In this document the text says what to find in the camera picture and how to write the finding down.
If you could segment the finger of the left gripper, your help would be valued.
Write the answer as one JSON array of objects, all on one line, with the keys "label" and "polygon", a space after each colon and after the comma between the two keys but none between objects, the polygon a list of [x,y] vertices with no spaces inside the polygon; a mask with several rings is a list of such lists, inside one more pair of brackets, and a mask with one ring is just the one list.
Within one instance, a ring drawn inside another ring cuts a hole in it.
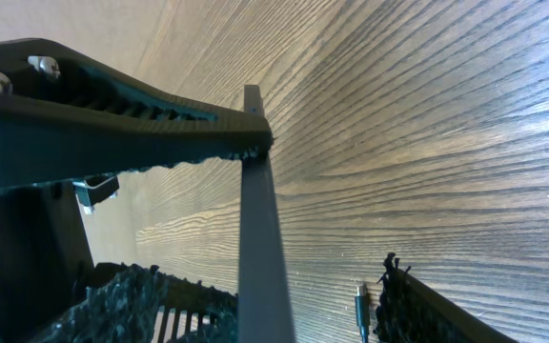
[{"label": "finger of the left gripper", "polygon": [[244,159],[273,141],[260,114],[166,93],[51,40],[0,42],[0,192]]},{"label": "finger of the left gripper", "polygon": [[224,342],[238,340],[237,296],[153,265],[100,263],[73,303],[31,342]]}]

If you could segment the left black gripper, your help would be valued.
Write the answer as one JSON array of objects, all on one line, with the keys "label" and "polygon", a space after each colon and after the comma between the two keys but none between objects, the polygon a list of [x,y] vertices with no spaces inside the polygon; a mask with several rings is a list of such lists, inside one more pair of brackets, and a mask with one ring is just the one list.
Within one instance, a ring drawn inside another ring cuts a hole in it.
[{"label": "left black gripper", "polygon": [[119,272],[93,262],[80,215],[117,189],[63,182],[0,192],[0,342],[33,337]]}]

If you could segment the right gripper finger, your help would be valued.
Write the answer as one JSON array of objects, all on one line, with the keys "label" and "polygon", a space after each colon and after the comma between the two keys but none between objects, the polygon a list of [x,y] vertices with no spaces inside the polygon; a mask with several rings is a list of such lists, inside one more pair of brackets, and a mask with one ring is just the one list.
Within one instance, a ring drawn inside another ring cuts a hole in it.
[{"label": "right gripper finger", "polygon": [[418,281],[393,252],[383,260],[373,333],[388,343],[515,343]]}]

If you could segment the smartphone with light screen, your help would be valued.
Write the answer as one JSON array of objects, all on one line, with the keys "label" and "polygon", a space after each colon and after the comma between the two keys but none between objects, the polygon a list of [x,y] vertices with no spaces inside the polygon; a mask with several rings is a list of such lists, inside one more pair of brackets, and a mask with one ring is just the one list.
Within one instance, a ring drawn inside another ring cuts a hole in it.
[{"label": "smartphone with light screen", "polygon": [[295,341],[270,156],[242,162],[238,341]]}]

